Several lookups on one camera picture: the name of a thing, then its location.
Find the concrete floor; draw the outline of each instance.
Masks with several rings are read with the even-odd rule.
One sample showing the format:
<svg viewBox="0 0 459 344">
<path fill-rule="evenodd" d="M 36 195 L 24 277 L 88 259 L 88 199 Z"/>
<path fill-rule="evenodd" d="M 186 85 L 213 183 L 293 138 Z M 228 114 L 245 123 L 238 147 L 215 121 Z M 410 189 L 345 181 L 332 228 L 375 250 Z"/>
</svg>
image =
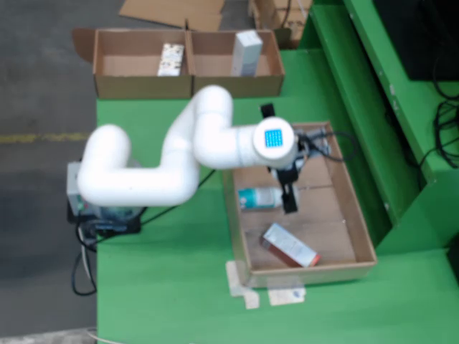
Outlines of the concrete floor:
<svg viewBox="0 0 459 344">
<path fill-rule="evenodd" d="M 222 29 L 253 27 L 247 0 L 226 2 Z M 96 324 L 95 297 L 70 289 L 79 246 L 65 220 L 66 164 L 81 156 L 84 141 L 20 143 L 27 138 L 11 135 L 95 127 L 93 79 L 74 53 L 71 29 L 165 27 L 119 17 L 122 3 L 0 1 L 0 337 Z M 76 343 L 50 338 L 3 343 Z"/>
</svg>

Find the white robotic arm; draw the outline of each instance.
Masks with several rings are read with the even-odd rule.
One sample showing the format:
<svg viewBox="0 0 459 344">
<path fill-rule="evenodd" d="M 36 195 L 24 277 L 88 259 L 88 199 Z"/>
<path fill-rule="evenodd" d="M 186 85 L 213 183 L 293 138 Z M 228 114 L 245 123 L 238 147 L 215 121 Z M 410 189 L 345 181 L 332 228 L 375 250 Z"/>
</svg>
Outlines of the white robotic arm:
<svg viewBox="0 0 459 344">
<path fill-rule="evenodd" d="M 291 166 L 298 142 L 291 125 L 270 117 L 258 125 L 232 127 L 232 98 L 224 88 L 199 91 L 169 128 L 156 168 L 128 168 L 131 141 L 116 125 L 89 138 L 77 185 L 97 206 L 174 206 L 199 184 L 199 164 L 214 169 Z"/>
</svg>

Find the white box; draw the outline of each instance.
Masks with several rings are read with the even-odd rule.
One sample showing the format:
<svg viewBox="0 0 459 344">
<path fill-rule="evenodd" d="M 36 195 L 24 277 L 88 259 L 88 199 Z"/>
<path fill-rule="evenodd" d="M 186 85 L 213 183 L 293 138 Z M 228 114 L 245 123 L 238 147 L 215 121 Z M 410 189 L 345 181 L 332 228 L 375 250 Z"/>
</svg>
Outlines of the white box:
<svg viewBox="0 0 459 344">
<path fill-rule="evenodd" d="M 263 41 L 255 30 L 236 34 L 231 75 L 234 77 L 254 77 L 262 47 Z"/>
<path fill-rule="evenodd" d="M 166 43 L 163 46 L 158 69 L 159 77 L 178 77 L 180 75 L 184 50 L 185 46 L 181 44 Z"/>
<path fill-rule="evenodd" d="M 321 256 L 285 228 L 273 224 L 262 236 L 261 244 L 287 265 L 313 267 Z"/>
</svg>

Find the white bottle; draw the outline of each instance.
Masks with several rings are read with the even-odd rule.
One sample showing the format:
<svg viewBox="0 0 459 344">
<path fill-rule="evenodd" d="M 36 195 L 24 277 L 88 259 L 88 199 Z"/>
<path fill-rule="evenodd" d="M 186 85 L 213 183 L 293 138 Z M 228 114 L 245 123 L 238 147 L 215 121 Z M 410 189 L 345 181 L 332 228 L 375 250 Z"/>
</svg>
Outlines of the white bottle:
<svg viewBox="0 0 459 344">
<path fill-rule="evenodd" d="M 237 192 L 242 210 L 274 209 L 282 206 L 280 188 L 245 188 Z"/>
</svg>

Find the open cardboard tray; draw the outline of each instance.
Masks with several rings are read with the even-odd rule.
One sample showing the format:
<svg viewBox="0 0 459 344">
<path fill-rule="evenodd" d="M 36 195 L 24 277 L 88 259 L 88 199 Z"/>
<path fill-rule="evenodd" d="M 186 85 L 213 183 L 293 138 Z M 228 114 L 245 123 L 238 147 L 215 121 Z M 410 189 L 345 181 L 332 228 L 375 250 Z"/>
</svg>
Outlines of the open cardboard tray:
<svg viewBox="0 0 459 344">
<path fill-rule="evenodd" d="M 190 98 L 191 54 L 184 30 L 74 29 L 77 53 L 93 64 L 99 98 Z M 178 77 L 159 77 L 165 43 L 185 46 Z"/>
<path fill-rule="evenodd" d="M 258 30 L 263 48 L 254 77 L 231 75 L 232 53 L 237 31 L 188 32 L 194 70 L 193 91 L 207 85 L 220 85 L 233 97 L 272 97 L 280 94 L 285 76 L 275 36 L 270 30 Z"/>
<path fill-rule="evenodd" d="M 304 131 L 329 123 L 298 124 Z M 329 137 L 333 156 L 342 156 Z M 377 263 L 372 241 L 345 163 L 324 157 L 306 161 L 296 186 L 300 189 L 297 213 L 283 209 L 241 211 L 237 191 L 278 186 L 266 167 L 224 172 L 224 194 L 237 272 L 248 287 L 292 287 L 355 280 Z M 260 244 L 261 235 L 276 222 L 321 255 L 315 267 L 289 267 Z"/>
</svg>

